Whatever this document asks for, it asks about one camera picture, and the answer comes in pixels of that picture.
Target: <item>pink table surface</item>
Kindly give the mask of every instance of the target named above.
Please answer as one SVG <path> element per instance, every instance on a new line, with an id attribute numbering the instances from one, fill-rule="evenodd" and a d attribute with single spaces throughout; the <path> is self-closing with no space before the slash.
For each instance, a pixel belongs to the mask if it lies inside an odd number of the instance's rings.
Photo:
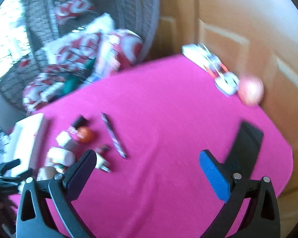
<path id="1" fill-rule="evenodd" d="M 110 115 L 126 148 L 127 160 L 115 149 L 108 151 L 112 173 L 94 170 L 72 203 L 97 238 L 200 237 L 223 202 L 202 172 L 199 154 L 209 149 L 223 162 L 243 119 L 264 132 L 252 178 L 269 176 L 279 195 L 292 173 L 291 147 L 263 110 L 244 106 L 237 95 L 223 95 L 205 71 L 182 55 L 96 82 L 41 112 L 50 126 L 40 164 L 78 114 L 91 119 L 97 138 L 82 146 L 77 157 L 104 143 L 113 147 L 100 112 Z M 229 235 L 246 208 L 247 201 Z M 54 206 L 51 211 L 67 234 Z"/>

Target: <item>pink ball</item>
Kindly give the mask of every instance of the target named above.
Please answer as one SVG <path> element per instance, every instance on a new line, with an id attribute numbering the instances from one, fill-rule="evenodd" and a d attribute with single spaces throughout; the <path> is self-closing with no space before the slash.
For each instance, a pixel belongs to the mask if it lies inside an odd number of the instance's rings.
<path id="1" fill-rule="evenodd" d="M 264 85 L 258 77 L 241 77 L 238 85 L 238 95 L 245 105 L 258 105 L 264 95 Z"/>

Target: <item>orange ball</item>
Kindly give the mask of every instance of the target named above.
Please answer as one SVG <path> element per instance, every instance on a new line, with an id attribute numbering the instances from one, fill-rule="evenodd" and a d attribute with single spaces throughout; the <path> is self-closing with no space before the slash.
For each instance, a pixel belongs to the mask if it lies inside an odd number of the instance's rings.
<path id="1" fill-rule="evenodd" d="M 82 142 L 82 143 L 88 143 L 91 142 L 93 140 L 93 131 L 86 127 L 86 126 L 82 126 L 79 127 L 77 129 L 77 137 L 78 137 L 78 141 Z"/>
<path id="2" fill-rule="evenodd" d="M 245 105 L 258 105 L 264 95 L 264 85 L 258 77 L 241 77 L 238 85 L 238 95 Z"/>

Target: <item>pen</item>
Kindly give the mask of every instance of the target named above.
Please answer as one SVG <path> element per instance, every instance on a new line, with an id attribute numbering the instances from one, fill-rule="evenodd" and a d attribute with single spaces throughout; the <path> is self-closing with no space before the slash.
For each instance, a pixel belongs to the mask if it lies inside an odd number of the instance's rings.
<path id="1" fill-rule="evenodd" d="M 112 129 L 112 126 L 110 125 L 110 122 L 108 120 L 108 116 L 105 113 L 101 113 L 100 115 L 102 117 L 102 120 L 106 124 L 107 130 L 108 130 L 108 132 L 110 134 L 110 137 L 111 137 L 112 141 L 114 142 L 114 146 L 115 146 L 116 150 L 119 152 L 119 154 L 123 158 L 126 158 L 126 154 L 124 153 L 123 149 L 121 148 L 121 145 L 120 145 L 119 141 L 117 140 L 117 138 L 116 138 L 116 136 L 114 134 L 114 131 Z"/>

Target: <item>blue object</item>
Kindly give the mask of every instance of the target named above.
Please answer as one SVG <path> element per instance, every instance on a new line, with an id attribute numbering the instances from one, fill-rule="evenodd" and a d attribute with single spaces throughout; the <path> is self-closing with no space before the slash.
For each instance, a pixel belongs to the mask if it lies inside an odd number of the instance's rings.
<path id="1" fill-rule="evenodd" d="M 231 195 L 229 183 L 205 151 L 200 153 L 199 162 L 207 180 L 210 182 L 216 193 L 216 196 L 218 199 L 223 200 L 226 203 Z"/>

